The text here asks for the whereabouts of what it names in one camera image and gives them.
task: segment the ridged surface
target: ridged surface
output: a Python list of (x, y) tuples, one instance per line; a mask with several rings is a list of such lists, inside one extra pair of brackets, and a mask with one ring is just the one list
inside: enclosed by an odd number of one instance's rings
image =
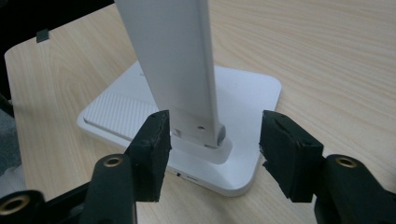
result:
[(157, 111), (156, 105), (104, 92), (87, 107), (84, 120), (97, 128), (132, 141), (146, 118)]

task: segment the wooden tabletop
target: wooden tabletop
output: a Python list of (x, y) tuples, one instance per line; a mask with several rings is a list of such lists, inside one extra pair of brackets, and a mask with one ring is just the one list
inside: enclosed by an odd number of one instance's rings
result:
[[(396, 192), (396, 1), (210, 0), (215, 63), (276, 77), (276, 111), (325, 146), (362, 161)], [(77, 126), (78, 114), (136, 61), (114, 5), (6, 53), (28, 189), (47, 200), (91, 179), (118, 153)], [(139, 223), (316, 223), (314, 203), (291, 203), (263, 167), (227, 198), (170, 173)]]

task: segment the white stand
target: white stand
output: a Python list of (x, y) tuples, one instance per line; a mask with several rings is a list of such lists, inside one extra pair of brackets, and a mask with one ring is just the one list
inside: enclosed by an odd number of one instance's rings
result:
[[(233, 197), (245, 193), (252, 182), (261, 155), (262, 111), (275, 110), (281, 85), (270, 76), (220, 66), (215, 66), (215, 80), (226, 139), (219, 149), (212, 149), (172, 135), (167, 170)], [(140, 64), (134, 63), (81, 112), (78, 126), (125, 150), (156, 111)]]

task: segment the wooden table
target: wooden table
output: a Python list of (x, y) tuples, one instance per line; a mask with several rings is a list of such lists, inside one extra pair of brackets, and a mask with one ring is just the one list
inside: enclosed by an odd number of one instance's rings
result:
[[(283, 89), (276, 111), (325, 145), (362, 161), (396, 192), (396, 1), (211, 0), (215, 63), (268, 74)], [(6, 53), (28, 189), (52, 199), (91, 179), (118, 152), (77, 117), (136, 57), (114, 5)], [(315, 223), (262, 167), (249, 192), (226, 198), (166, 173), (140, 223)]]

